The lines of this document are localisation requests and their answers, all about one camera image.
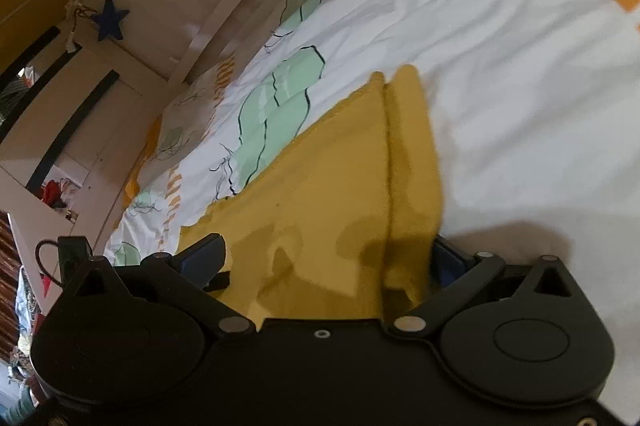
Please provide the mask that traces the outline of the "mustard yellow knit garment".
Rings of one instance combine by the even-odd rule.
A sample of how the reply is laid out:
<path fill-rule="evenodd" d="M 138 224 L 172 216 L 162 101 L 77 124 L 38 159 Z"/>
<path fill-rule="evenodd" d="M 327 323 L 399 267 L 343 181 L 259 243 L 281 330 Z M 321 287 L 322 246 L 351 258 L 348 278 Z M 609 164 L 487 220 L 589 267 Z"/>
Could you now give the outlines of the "mustard yellow knit garment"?
<path fill-rule="evenodd" d="M 210 204 L 180 245 L 224 238 L 218 296 L 256 323 L 401 315 L 430 294 L 442 188 L 420 78 L 370 80 L 283 149 L 239 195 Z"/>

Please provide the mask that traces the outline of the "dark blue star decoration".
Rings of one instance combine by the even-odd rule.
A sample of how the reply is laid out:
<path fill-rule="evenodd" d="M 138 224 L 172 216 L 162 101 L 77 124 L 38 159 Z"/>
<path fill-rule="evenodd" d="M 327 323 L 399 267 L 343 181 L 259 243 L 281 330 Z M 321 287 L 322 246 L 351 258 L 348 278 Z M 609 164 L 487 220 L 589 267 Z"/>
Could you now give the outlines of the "dark blue star decoration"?
<path fill-rule="evenodd" d="M 90 19 L 98 27 L 98 40 L 113 38 L 124 40 L 120 23 L 127 17 L 129 10 L 119 10 L 114 0 L 104 0 L 102 11 L 90 15 Z"/>

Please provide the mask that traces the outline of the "white leaf-print bed sheet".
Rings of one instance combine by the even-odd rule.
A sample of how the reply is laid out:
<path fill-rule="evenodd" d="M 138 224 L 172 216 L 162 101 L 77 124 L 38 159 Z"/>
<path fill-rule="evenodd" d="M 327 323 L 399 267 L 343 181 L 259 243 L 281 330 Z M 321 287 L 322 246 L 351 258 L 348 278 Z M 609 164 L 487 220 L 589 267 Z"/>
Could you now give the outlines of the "white leaf-print bed sheet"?
<path fill-rule="evenodd" d="M 639 0 L 287 0 L 163 113 L 104 253 L 179 253 L 371 78 L 416 68 L 435 144 L 437 234 L 513 260 L 567 260 L 616 337 L 639 327 Z"/>

